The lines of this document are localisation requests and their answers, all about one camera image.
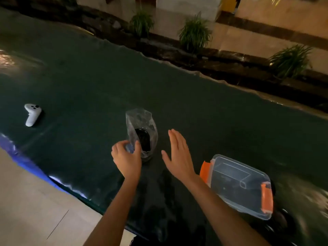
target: hand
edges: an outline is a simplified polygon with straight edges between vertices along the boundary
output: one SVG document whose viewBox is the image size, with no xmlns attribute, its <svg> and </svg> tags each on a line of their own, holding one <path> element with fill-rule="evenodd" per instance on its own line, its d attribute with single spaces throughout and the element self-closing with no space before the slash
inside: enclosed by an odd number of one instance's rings
<svg viewBox="0 0 328 246">
<path fill-rule="evenodd" d="M 169 137 L 172 160 L 170 160 L 167 153 L 162 150 L 163 161 L 171 174 L 186 185 L 188 181 L 196 176 L 186 139 L 174 129 L 169 130 Z"/>
<path fill-rule="evenodd" d="M 128 143 L 129 141 L 125 140 L 112 146 L 113 160 L 125 179 L 137 178 L 139 180 L 141 172 L 141 145 L 139 141 L 136 141 L 134 153 L 129 153 L 125 150 L 125 145 Z"/>
</svg>

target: person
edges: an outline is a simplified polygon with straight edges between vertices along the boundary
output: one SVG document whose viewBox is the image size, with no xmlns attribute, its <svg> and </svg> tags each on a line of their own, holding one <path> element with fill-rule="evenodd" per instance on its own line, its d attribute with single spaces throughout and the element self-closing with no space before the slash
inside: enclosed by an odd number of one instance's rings
<svg viewBox="0 0 328 246">
<path fill-rule="evenodd" d="M 194 171 L 185 138 L 176 130 L 168 131 L 171 159 L 162 150 L 162 158 L 171 174 L 194 196 L 216 235 L 225 246 L 269 246 L 269 243 L 246 223 L 238 213 L 215 194 Z M 107 211 L 84 243 L 84 246 L 119 246 L 128 212 L 141 173 L 141 145 L 135 143 L 134 153 L 125 150 L 129 141 L 112 147 L 112 156 L 124 182 Z"/>
</svg>

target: stone border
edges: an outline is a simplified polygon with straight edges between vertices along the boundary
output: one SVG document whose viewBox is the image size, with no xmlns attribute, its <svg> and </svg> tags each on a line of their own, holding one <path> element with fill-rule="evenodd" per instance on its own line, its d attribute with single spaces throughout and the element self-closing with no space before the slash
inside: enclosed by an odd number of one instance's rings
<svg viewBox="0 0 328 246">
<path fill-rule="evenodd" d="M 179 41 L 153 33 L 148 39 L 138 39 L 129 33 L 126 21 L 86 6 L 66 7 L 56 0 L 0 0 L 0 6 L 43 20 L 73 24 L 147 57 L 328 113 L 328 75 L 322 73 L 306 70 L 297 79 L 279 81 L 265 58 L 208 48 L 190 54 Z"/>
</svg>

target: potted plant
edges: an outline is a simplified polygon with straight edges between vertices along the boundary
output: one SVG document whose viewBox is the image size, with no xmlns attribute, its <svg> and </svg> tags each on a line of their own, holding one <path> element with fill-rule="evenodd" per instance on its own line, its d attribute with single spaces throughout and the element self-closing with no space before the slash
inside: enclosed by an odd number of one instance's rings
<svg viewBox="0 0 328 246">
<path fill-rule="evenodd" d="M 198 52 L 210 40 L 211 33 L 206 27 L 206 20 L 200 17 L 199 12 L 193 19 L 187 19 L 180 30 L 180 44 L 187 52 Z"/>
<path fill-rule="evenodd" d="M 152 15 L 143 10 L 139 10 L 130 20 L 130 31 L 137 37 L 148 37 L 149 30 L 154 27 Z"/>
<path fill-rule="evenodd" d="M 285 78 L 295 78 L 311 63 L 308 55 L 312 47 L 305 45 L 295 45 L 277 52 L 269 58 L 270 68 L 274 76 L 280 80 Z"/>
<path fill-rule="evenodd" d="M 76 0 L 61 0 L 61 2 L 69 8 L 75 8 L 77 7 L 77 1 Z"/>
</svg>

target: clear plastic bag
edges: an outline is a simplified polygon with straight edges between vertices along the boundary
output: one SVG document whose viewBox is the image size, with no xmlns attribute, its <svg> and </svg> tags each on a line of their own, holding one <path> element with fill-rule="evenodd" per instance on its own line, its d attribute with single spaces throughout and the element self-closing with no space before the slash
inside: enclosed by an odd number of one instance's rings
<svg viewBox="0 0 328 246">
<path fill-rule="evenodd" d="M 133 153 L 134 144 L 138 140 L 142 147 L 142 160 L 149 160 L 154 153 L 158 139 L 158 132 L 152 114 L 142 108 L 137 108 L 127 111 L 125 117 L 131 143 L 126 146 L 126 150 Z"/>
</svg>

